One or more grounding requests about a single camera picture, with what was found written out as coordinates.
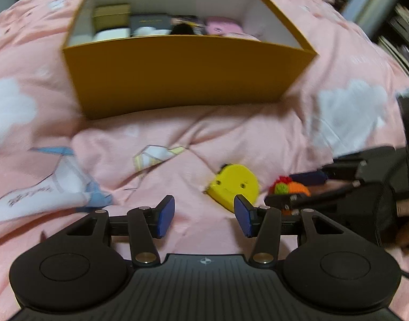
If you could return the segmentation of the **person's right hand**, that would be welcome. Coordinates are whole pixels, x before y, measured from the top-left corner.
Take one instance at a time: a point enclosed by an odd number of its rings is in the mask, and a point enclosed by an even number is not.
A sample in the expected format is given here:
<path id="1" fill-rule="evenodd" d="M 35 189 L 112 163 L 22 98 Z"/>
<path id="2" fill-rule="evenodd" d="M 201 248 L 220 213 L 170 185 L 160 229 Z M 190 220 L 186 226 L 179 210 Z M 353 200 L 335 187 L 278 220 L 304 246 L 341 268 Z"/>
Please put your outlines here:
<path id="1" fill-rule="evenodd" d="M 395 243 L 406 254 L 409 254 L 409 199 L 400 200 L 396 203 L 397 209 L 397 233 Z"/>

